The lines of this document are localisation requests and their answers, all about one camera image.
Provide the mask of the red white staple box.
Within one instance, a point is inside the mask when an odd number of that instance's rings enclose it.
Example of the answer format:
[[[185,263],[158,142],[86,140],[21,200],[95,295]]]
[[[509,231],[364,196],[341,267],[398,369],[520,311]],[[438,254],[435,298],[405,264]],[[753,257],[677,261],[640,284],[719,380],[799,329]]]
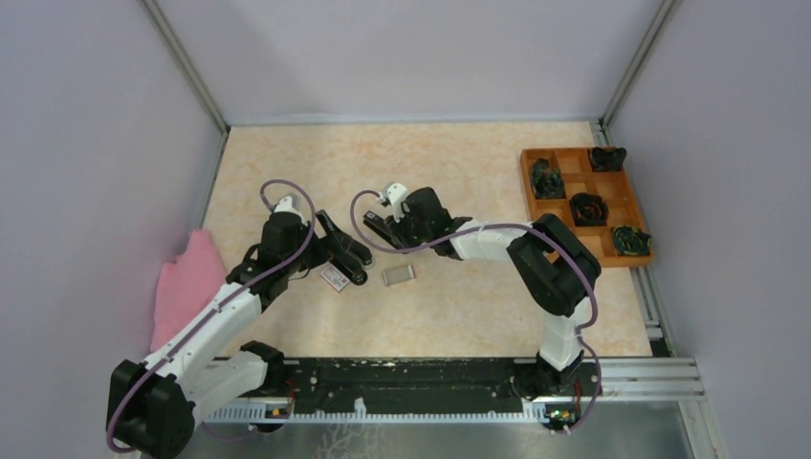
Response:
[[[350,279],[332,264],[328,264],[319,275],[337,293],[350,284]]]

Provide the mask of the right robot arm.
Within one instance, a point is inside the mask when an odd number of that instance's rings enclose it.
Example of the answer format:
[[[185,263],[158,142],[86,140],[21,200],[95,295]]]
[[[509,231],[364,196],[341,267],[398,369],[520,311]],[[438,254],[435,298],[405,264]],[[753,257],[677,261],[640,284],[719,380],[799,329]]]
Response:
[[[486,223],[453,217],[431,187],[408,190],[390,183],[375,193],[388,216],[367,211],[353,219],[383,239],[380,251],[407,254],[432,250],[457,261],[511,264],[544,313],[537,361],[514,378],[523,396],[562,394],[576,380],[588,346],[584,330],[599,317],[595,294],[602,266],[560,218],[544,214],[529,223]]]

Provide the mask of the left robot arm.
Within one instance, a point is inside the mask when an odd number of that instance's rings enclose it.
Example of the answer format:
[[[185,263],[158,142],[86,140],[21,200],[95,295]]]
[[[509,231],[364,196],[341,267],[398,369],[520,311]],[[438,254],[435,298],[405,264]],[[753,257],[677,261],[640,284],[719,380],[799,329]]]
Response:
[[[141,361],[112,372],[105,420],[107,446],[153,458],[175,458],[215,411],[246,392],[279,393],[287,381],[283,354],[251,341],[236,356],[218,352],[289,286],[293,274],[327,262],[311,218],[275,208],[259,243],[226,277],[212,300],[174,337]]]

